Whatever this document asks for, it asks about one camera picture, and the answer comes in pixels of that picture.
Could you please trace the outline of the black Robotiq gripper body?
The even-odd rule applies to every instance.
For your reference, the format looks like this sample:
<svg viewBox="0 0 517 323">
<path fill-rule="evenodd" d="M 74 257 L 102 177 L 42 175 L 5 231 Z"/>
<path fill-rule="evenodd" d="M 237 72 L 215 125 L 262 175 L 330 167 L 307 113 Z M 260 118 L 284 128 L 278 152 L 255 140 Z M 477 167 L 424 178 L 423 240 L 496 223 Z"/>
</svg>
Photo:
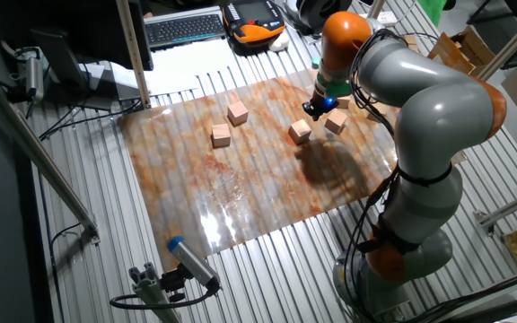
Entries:
<svg viewBox="0 0 517 323">
<path fill-rule="evenodd" d="M 337 100 L 332 97 L 313 96 L 311 109 L 314 114 L 325 114 L 337 107 Z"/>
</svg>

